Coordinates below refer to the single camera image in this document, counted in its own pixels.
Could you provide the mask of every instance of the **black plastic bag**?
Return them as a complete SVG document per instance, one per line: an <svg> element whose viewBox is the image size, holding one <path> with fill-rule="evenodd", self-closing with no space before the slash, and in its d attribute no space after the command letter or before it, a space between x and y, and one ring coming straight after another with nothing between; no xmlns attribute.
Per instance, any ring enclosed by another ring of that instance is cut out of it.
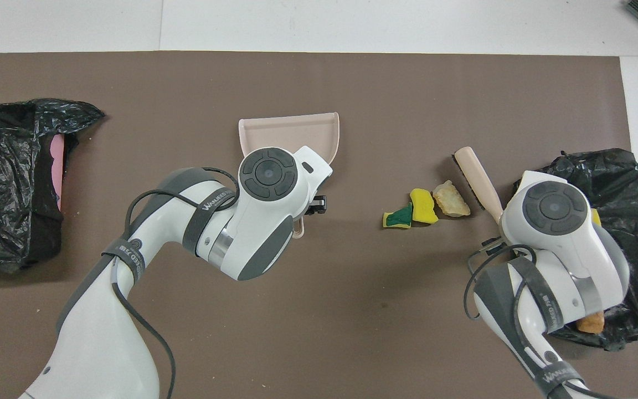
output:
<svg viewBox="0 0 638 399"><path fill-rule="evenodd" d="M76 133L103 116L91 104L60 99L0 104L0 270L12 273L58 254L63 215L51 140L64 134L69 151Z"/></svg>
<svg viewBox="0 0 638 399"><path fill-rule="evenodd" d="M605 310L600 334L578 331L575 323L551 333L588 346L619 351L638 340L638 163L622 149L580 152L557 157L545 172L577 186L598 210L602 227L622 248L630 265L630 285L622 304Z"/></svg>

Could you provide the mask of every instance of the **white floor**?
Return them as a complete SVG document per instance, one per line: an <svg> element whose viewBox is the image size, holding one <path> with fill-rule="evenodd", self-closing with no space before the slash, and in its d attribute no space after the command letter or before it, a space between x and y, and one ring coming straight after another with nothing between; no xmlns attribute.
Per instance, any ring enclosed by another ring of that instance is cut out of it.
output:
<svg viewBox="0 0 638 399"><path fill-rule="evenodd" d="M617 55L638 159L638 21L621 0L0 0L0 52Z"/></svg>

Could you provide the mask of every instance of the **brush handle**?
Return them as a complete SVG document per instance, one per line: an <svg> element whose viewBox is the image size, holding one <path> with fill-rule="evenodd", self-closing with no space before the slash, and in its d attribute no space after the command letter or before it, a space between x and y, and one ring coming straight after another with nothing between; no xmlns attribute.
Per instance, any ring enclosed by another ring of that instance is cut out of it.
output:
<svg viewBox="0 0 638 399"><path fill-rule="evenodd" d="M472 191L476 195L476 199L481 203L481 206L489 212L491 217L496 220L498 224L503 213L503 207L501 207L501 200L498 199L496 190L491 184L488 175L484 167L481 166L478 157L474 153L471 147L462 147L454 152L454 160L458 164L461 172L466 177L466 181L469 183Z"/></svg>

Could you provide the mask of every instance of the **green sponge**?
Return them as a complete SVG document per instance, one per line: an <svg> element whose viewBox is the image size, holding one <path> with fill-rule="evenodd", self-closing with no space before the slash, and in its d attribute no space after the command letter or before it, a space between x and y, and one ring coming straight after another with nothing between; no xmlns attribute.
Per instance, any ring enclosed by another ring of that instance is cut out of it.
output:
<svg viewBox="0 0 638 399"><path fill-rule="evenodd" d="M435 215L435 200L428 190L416 188L410 192L410 199L413 201L413 220L433 224L438 220Z"/></svg>
<svg viewBox="0 0 638 399"><path fill-rule="evenodd" d="M383 227L398 227L400 229L410 229L413 220L413 204L395 212L385 212L383 214Z"/></svg>

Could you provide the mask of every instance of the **pink object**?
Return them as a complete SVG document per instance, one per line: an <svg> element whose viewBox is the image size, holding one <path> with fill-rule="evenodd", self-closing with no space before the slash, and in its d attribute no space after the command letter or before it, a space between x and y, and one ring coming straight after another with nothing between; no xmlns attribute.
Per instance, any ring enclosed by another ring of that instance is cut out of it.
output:
<svg viewBox="0 0 638 399"><path fill-rule="evenodd" d="M63 135L56 134L51 140L51 157L53 165L51 166L51 180L53 180L53 189L55 190L56 200L58 200L58 210L60 210L60 195L63 191L63 150L65 148Z"/></svg>

